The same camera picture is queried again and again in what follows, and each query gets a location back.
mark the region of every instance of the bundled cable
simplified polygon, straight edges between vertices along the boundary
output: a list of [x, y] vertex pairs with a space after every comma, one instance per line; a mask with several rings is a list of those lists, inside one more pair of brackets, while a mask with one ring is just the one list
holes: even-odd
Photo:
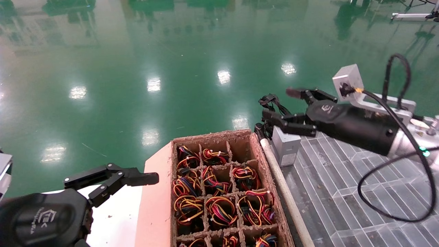
[[404, 66], [404, 69], [406, 71], [406, 82], [404, 83], [404, 87], [403, 87], [403, 89], [401, 90], [401, 92], [400, 92], [400, 94], [398, 96], [398, 102], [397, 102], [397, 105], [396, 105], [396, 108], [398, 110], [401, 110], [401, 109], [404, 109], [403, 106], [402, 106], [401, 101], [404, 98], [404, 95], [406, 94], [407, 89], [409, 88], [410, 83], [411, 83], [410, 64], [407, 61], [407, 59], [404, 56], [402, 56], [401, 54], [398, 54], [398, 53], [393, 54], [392, 56], [390, 56], [389, 61], [387, 62], [387, 67], [386, 67], [385, 77], [384, 77], [384, 83], [383, 83], [382, 100], [383, 100], [383, 102], [385, 104], [387, 104], [387, 94], [389, 92], [389, 83], [390, 83], [390, 72], [392, 70], [392, 63], [393, 63], [393, 60], [395, 58], [398, 58], [401, 61], [401, 63]]
[[214, 152], [212, 149], [204, 149], [202, 153], [203, 161], [206, 165], [224, 165], [229, 161], [229, 155], [225, 152]]
[[230, 226], [235, 223], [237, 219], [235, 205], [226, 197], [214, 196], [206, 201], [206, 208], [212, 216], [212, 222], [220, 227]]
[[263, 234], [256, 239], [256, 247], [277, 247], [277, 237], [272, 234]]
[[232, 170], [233, 177], [235, 177], [236, 185], [241, 191], [252, 189], [260, 189], [261, 180], [258, 173], [251, 167], [235, 167]]
[[223, 247], [238, 247], [238, 238], [235, 236], [224, 237]]
[[190, 171], [186, 176], [178, 176], [172, 185], [173, 193], [176, 196], [201, 196], [202, 193], [200, 180], [195, 171]]
[[178, 148], [178, 161], [177, 170], [187, 167], [196, 168], [200, 165], [199, 155], [190, 151], [186, 146]]
[[189, 246], [184, 243], [180, 243], [178, 247], [206, 247], [206, 242], [202, 238], [195, 239]]
[[[266, 203], [264, 196], [269, 195], [269, 201]], [[273, 210], [274, 196], [270, 191], [253, 192], [246, 191], [245, 196], [238, 201], [239, 210], [244, 216], [246, 225], [272, 225], [274, 223]]]
[[229, 182], [219, 182], [213, 173], [212, 167], [207, 167], [202, 173], [203, 183], [206, 187], [213, 189], [213, 196], [227, 194], [232, 186]]
[[[279, 109], [279, 112], [281, 113], [281, 115], [287, 115], [287, 114], [291, 114], [290, 111], [288, 111], [288, 109], [281, 105], [281, 103], [279, 102], [279, 98], [275, 95], [275, 94], [268, 94], [263, 96], [262, 98], [259, 99], [259, 104], [263, 107], [263, 108], [267, 108], [272, 112], [275, 112], [275, 108], [274, 105], [276, 105]], [[271, 140], [271, 137], [273, 136], [273, 123], [271, 122], [270, 119], [264, 119], [262, 118], [262, 121], [264, 122], [263, 128], [261, 129], [261, 132], [265, 135], [265, 137], [267, 139]]]
[[195, 196], [183, 195], [174, 202], [174, 211], [177, 213], [177, 223], [180, 225], [191, 225], [203, 214], [203, 201], [197, 200]]

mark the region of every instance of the cardboard divider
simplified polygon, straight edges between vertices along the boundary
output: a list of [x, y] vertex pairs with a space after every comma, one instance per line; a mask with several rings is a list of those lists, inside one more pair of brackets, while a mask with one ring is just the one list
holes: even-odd
[[238, 239], [238, 243], [240, 242], [239, 231], [235, 228], [235, 231], [221, 232], [221, 234], [212, 234], [210, 236], [210, 243], [212, 247], [223, 247], [223, 239], [231, 236], [235, 236]]
[[[208, 247], [222, 247], [222, 237], [234, 235], [239, 238], [240, 246], [247, 247], [248, 243], [246, 241], [253, 243], [253, 237], [256, 237], [262, 233], [263, 230], [268, 233], [275, 233], [278, 235], [278, 245], [277, 247], [293, 247], [291, 235], [289, 233], [289, 228], [286, 223], [286, 218], [281, 207], [280, 202], [278, 202], [276, 187], [274, 185], [273, 179], [271, 177], [271, 172], [268, 163], [263, 155], [262, 148], [259, 145], [259, 141], [255, 134], [252, 134], [250, 130], [243, 131], [223, 131], [220, 133], [206, 134], [201, 136], [186, 137], [174, 139], [172, 142], [174, 151], [171, 155], [173, 161], [172, 166], [172, 178], [176, 178], [176, 164], [177, 164], [177, 152], [176, 147], [180, 145], [185, 145], [187, 148], [193, 150], [192, 148], [198, 147], [199, 155], [202, 156], [203, 149], [211, 149], [214, 152], [227, 152], [229, 154], [228, 163], [225, 165], [213, 165], [212, 171], [216, 176], [217, 180], [220, 182], [230, 182], [231, 190], [225, 195], [219, 195], [229, 198], [235, 205], [237, 220], [231, 226], [219, 226], [212, 222], [210, 213], [207, 211], [206, 202], [212, 197], [212, 192], [204, 186], [201, 179], [202, 195], [197, 197], [204, 202], [204, 214], [202, 215], [202, 222], [204, 230], [200, 232], [193, 232], [189, 235], [179, 235], [176, 219], [172, 217], [173, 223], [171, 224], [171, 237], [174, 240], [173, 247], [179, 247], [177, 243], [183, 242], [187, 246], [191, 243], [190, 241], [196, 238], [204, 238], [208, 240], [206, 246]], [[240, 191], [237, 187], [235, 179], [232, 174], [232, 169], [234, 167], [245, 167], [249, 166], [254, 169], [261, 181], [261, 189], [252, 190], [254, 192], [264, 192], [269, 190], [270, 193], [274, 191], [274, 204], [273, 210], [275, 213], [275, 220], [272, 225], [262, 225], [262, 226], [247, 226], [244, 224], [243, 215], [238, 209], [238, 199], [245, 195], [245, 191]], [[195, 169], [190, 169], [191, 171], [199, 172], [200, 176], [204, 169], [207, 168], [201, 159], [201, 164]], [[172, 203], [175, 201], [176, 197], [171, 196]], [[220, 202], [220, 205], [224, 206], [225, 210], [229, 207], [229, 204], [225, 202]]]
[[236, 186], [236, 182], [235, 182], [235, 179], [233, 177], [232, 171], [233, 171], [234, 167], [238, 167], [238, 166], [240, 166], [240, 164], [238, 162], [230, 162], [230, 163], [227, 163], [226, 165], [230, 166], [229, 178], [230, 178], [230, 182], [232, 183], [232, 191], [231, 192], [232, 193], [238, 192], [239, 190], [238, 190], [238, 187]]
[[248, 246], [248, 247], [254, 247], [256, 246], [256, 240], [262, 236], [262, 234], [272, 234], [277, 237], [277, 246], [288, 246], [285, 245], [285, 242], [283, 238], [280, 238], [279, 234], [279, 228], [277, 224], [274, 225], [263, 225], [263, 226], [253, 226], [253, 227], [247, 227], [242, 230], [243, 238], [244, 238], [244, 245], [241, 241], [241, 246]]
[[[199, 147], [199, 145], [198, 144], [195, 144], [195, 143], [189, 143], [189, 144], [187, 144], [187, 145], [178, 145], [178, 146], [176, 146], [176, 155], [177, 155], [177, 164], [181, 161], [180, 159], [179, 159], [179, 157], [178, 157], [178, 153], [179, 153], [179, 151], [178, 151], [178, 148], [179, 147], [181, 147], [181, 146], [185, 146], [185, 147], [187, 147], [191, 152], [193, 152], [193, 153], [196, 153], [196, 154], [200, 154], [200, 147]], [[200, 167], [202, 164], [201, 164], [201, 162], [200, 162], [200, 164], [197, 166], [197, 167], [192, 167], [192, 168], [198, 168], [198, 167]]]
[[231, 152], [230, 161], [244, 163], [255, 158], [255, 155], [250, 148], [248, 137], [237, 137], [229, 140], [228, 143], [230, 145]]
[[206, 247], [211, 247], [212, 245], [210, 244], [210, 237], [181, 237], [181, 238], [177, 238], [177, 242], [176, 242], [176, 247], [188, 247], [191, 245], [191, 243], [193, 243], [195, 240], [198, 239], [203, 239], [205, 246]]
[[[215, 175], [216, 180], [218, 182], [227, 182], [230, 184], [228, 192], [227, 193], [220, 193], [218, 196], [222, 196], [222, 195], [231, 193], [233, 187], [232, 187], [232, 184], [230, 181], [230, 165], [212, 166], [211, 169], [212, 169], [212, 172]], [[217, 190], [216, 188], [209, 187], [204, 183], [203, 183], [203, 185], [204, 185], [207, 196], [213, 195], [215, 193], [215, 191]]]
[[[186, 226], [186, 225], [182, 225], [177, 223], [176, 224], [176, 229], [177, 229], [177, 236], [181, 236], [181, 235], [191, 235], [193, 233], [196, 232], [204, 232], [205, 231], [205, 224], [203, 219], [205, 211], [204, 211], [204, 199], [198, 199], [201, 200], [202, 202], [202, 210], [203, 210], [203, 214], [201, 216], [198, 216], [196, 218], [191, 219], [191, 225], [190, 226]], [[177, 212], [174, 211], [174, 220], [175, 222], [177, 222], [179, 215], [177, 215]]]
[[[259, 180], [261, 182], [261, 184], [260, 184], [258, 189], [263, 189], [264, 185], [266, 185], [268, 181], [265, 179], [265, 183], [263, 182], [262, 177], [265, 178], [265, 176], [261, 175], [259, 173], [259, 165], [258, 164], [259, 164], [258, 160], [249, 160], [249, 161], [247, 161], [245, 163], [242, 163], [242, 164], [239, 164], [239, 165], [234, 165], [234, 167], [240, 167], [240, 168], [250, 167], [253, 170], [255, 170], [257, 175], [258, 175], [258, 178], [259, 178]], [[232, 180], [235, 182], [235, 185], [236, 185], [236, 188], [237, 188], [236, 191], [244, 192], [245, 190], [241, 188], [241, 184], [239, 183], [239, 179], [235, 178], [233, 176], [233, 174], [231, 174], [231, 177], [232, 177]]]
[[[225, 197], [230, 199], [230, 201], [233, 203], [233, 205], [235, 206], [235, 214], [237, 215], [237, 210], [236, 210], [236, 197], [234, 195], [226, 195], [226, 196], [221, 196], [221, 197]], [[209, 198], [212, 198], [212, 196], [207, 196], [205, 199], [205, 203], [204, 203], [204, 209], [205, 209], [205, 213], [207, 214], [207, 223], [209, 225], [209, 230], [210, 231], [218, 231], [218, 230], [225, 230], [225, 229], [229, 229], [229, 228], [236, 228], [237, 227], [237, 220], [228, 226], [222, 226], [222, 225], [218, 225], [216, 224], [213, 220], [212, 220], [212, 215], [209, 213], [208, 209], [207, 209], [207, 200]], [[230, 214], [231, 213], [231, 207], [227, 202], [218, 202], [218, 204], [222, 207], [222, 209]]]
[[[266, 191], [267, 191], [266, 189], [253, 190], [253, 192], [258, 192], [258, 193], [266, 192]], [[265, 202], [265, 204], [274, 203], [274, 202], [272, 202], [272, 197], [270, 196], [270, 194], [266, 193], [265, 195], [263, 195], [263, 198], [264, 198], [264, 202]], [[242, 197], [244, 197], [244, 196], [246, 196], [246, 195], [245, 195], [245, 192], [242, 193], [242, 195], [236, 195], [236, 197], [237, 197], [237, 201], [236, 201], [237, 209], [238, 209], [238, 212], [239, 212], [240, 214], [241, 214], [241, 211], [239, 210], [238, 207], [241, 207], [241, 206], [243, 206], [243, 207], [249, 207], [249, 205], [246, 203], [246, 199], [243, 199], [243, 200], [239, 201], [239, 200], [240, 200]], [[247, 198], [248, 198], [248, 202], [252, 205], [252, 207], [253, 207], [254, 209], [257, 209], [257, 210], [258, 210], [258, 209], [259, 209], [260, 202], [259, 202], [257, 196], [248, 195]], [[264, 222], [264, 223], [262, 223], [262, 225], [272, 225], [272, 224], [276, 224], [276, 217], [277, 217], [276, 214], [274, 214], [274, 217], [273, 217], [273, 219], [271, 220], [271, 223], [267, 224], [267, 223]], [[243, 225], [251, 226], [251, 223], [249, 223], [249, 222], [245, 222], [245, 221], [243, 220]]]
[[[218, 141], [218, 142], [210, 142], [210, 143], [202, 143], [201, 144], [201, 152], [203, 152], [204, 149], [209, 149], [212, 150], [213, 152], [219, 152], [221, 151], [222, 153], [225, 153], [227, 155], [229, 155], [228, 151], [227, 151], [227, 141]], [[218, 164], [212, 164], [210, 163], [210, 161], [203, 161], [203, 165], [204, 166], [213, 166], [213, 165], [218, 165]]]

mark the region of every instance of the black cable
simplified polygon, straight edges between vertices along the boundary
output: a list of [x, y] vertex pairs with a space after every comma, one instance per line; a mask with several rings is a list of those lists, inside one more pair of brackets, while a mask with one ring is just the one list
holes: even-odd
[[387, 103], [387, 94], [389, 93], [389, 83], [390, 83], [390, 72], [392, 70], [392, 63], [395, 58], [398, 58], [401, 61], [406, 71], [406, 82], [399, 94], [398, 103], [396, 106], [398, 110], [401, 110], [403, 109], [403, 107], [401, 106], [401, 101], [404, 98], [404, 95], [406, 94], [408, 87], [410, 86], [411, 70], [410, 70], [410, 64], [407, 61], [407, 59], [399, 53], [395, 53], [392, 56], [390, 56], [389, 61], [387, 62], [387, 68], [385, 71], [384, 84], [383, 84], [382, 100], [384, 103]]
[[[363, 200], [363, 202], [365, 204], [367, 204], [369, 207], [371, 207], [373, 210], [377, 211], [379, 214], [384, 215], [386, 217], [392, 218], [394, 220], [397, 221], [403, 221], [403, 222], [411, 222], [411, 223], [416, 223], [416, 222], [421, 222], [423, 220], [425, 220], [426, 218], [428, 218], [434, 211], [435, 206], [436, 206], [436, 185], [435, 185], [435, 180], [433, 177], [433, 172], [428, 164], [427, 159], [425, 158], [423, 152], [419, 149], [419, 145], [416, 143], [416, 140], [414, 139], [413, 135], [410, 133], [410, 131], [407, 129], [407, 127], [402, 123], [401, 119], [395, 114], [395, 112], [384, 102], [384, 100], [380, 99], [378, 96], [376, 96], [375, 94], [368, 92], [366, 90], [364, 90], [362, 93], [364, 93], [365, 95], [371, 97], [372, 99], [376, 100], [382, 107], [384, 107], [384, 109], [389, 113], [389, 115], [397, 122], [397, 124], [399, 125], [399, 127], [401, 128], [401, 130], [404, 132], [404, 134], [407, 136], [407, 138], [409, 139], [410, 143], [413, 145], [414, 149], [415, 149], [415, 154], [417, 154], [419, 156], [419, 158], [421, 159], [421, 163], [422, 166], [425, 169], [425, 173], [428, 177], [428, 181], [430, 182], [430, 188], [432, 191], [432, 198], [431, 198], [431, 204], [430, 204], [430, 208], [428, 209], [427, 213], [425, 213], [422, 217], [418, 218], [418, 219], [405, 219], [405, 218], [399, 218], [393, 215], [390, 215], [382, 210], [380, 210], [379, 208], [375, 207], [374, 205], [372, 205], [363, 195], [363, 193], [361, 192], [361, 186], [364, 183], [364, 181], [366, 180], [366, 178], [368, 176], [370, 176], [372, 173], [374, 173], [375, 171], [380, 170], [381, 168], [389, 165], [390, 163], [394, 162], [394, 160], [390, 160], [387, 162], [384, 162], [383, 164], [377, 166], [376, 168], [372, 169], [371, 171], [369, 171], [366, 175], [364, 175], [361, 179], [360, 182], [358, 183], [358, 187], [357, 187], [357, 191], [358, 194], [360, 196], [360, 198]], [[399, 157], [399, 159], [405, 158], [405, 157], [409, 157], [412, 154], [406, 154], [403, 155], [401, 157]]]

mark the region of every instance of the metal bracket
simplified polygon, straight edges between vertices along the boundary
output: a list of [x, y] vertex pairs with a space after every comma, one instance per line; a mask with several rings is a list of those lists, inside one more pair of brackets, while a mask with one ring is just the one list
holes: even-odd
[[439, 0], [436, 1], [435, 7], [433, 8], [433, 11], [428, 14], [400, 14], [400, 13], [392, 13], [392, 20], [395, 18], [425, 18], [425, 19], [437, 19], [437, 11], [439, 10]]
[[[343, 97], [340, 93], [340, 86], [344, 83], [348, 84], [352, 87], [364, 88], [363, 80], [361, 79], [360, 71], [356, 64], [342, 67], [332, 78], [335, 89], [337, 91], [339, 100], [341, 102], [349, 102], [351, 105], [363, 108], [366, 110], [374, 111], [381, 114], [387, 114], [387, 111], [379, 104], [375, 102], [368, 102], [367, 100], [371, 100], [366, 97], [365, 94], [362, 93], [353, 93], [346, 97]], [[375, 94], [376, 96], [382, 98], [381, 94]], [[397, 98], [395, 97], [387, 97], [388, 104], [396, 104]], [[396, 115], [402, 119], [405, 125], [410, 123], [410, 119], [413, 117], [414, 110], [416, 108], [416, 102], [411, 100], [403, 99], [402, 106], [407, 110], [398, 110], [393, 107], [392, 110], [396, 113]]]

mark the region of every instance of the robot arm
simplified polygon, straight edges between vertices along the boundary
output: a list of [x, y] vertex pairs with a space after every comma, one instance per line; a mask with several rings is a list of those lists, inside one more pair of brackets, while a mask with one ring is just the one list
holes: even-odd
[[[401, 59], [407, 73], [406, 84], [397, 99], [387, 97], [390, 68], [394, 58]], [[416, 104], [403, 100], [403, 95], [410, 84], [410, 67], [407, 60], [399, 54], [389, 59], [383, 95], [363, 89], [363, 82], [356, 65], [343, 67], [334, 76], [333, 81], [339, 98], [318, 89], [289, 88], [287, 89], [289, 96], [306, 101], [308, 104], [306, 112], [281, 116], [265, 109], [263, 120], [270, 121], [286, 134], [315, 136], [317, 131], [321, 131], [334, 139], [380, 155], [398, 156], [377, 166], [361, 178], [357, 187], [360, 198], [378, 213], [395, 220], [415, 223], [429, 217], [436, 204], [436, 188], [431, 169], [439, 170], [439, 137], [435, 134], [439, 126], [439, 118], [433, 120], [429, 127], [420, 121], [425, 118], [413, 116]], [[379, 105], [366, 101], [366, 96]], [[337, 104], [339, 99], [350, 104]], [[390, 107], [388, 101], [396, 103], [397, 109]], [[361, 191], [361, 186], [368, 176], [401, 158], [420, 161], [430, 182], [432, 192], [430, 208], [417, 219], [392, 216], [372, 205]]]
[[[10, 183], [11, 157], [0, 153], [0, 188], [4, 191]], [[86, 238], [93, 223], [93, 207], [125, 185], [153, 185], [158, 180], [157, 173], [140, 173], [136, 168], [109, 163], [64, 179], [66, 190], [60, 193], [4, 199], [0, 202], [0, 246], [89, 247]], [[77, 192], [101, 182], [88, 199]]]

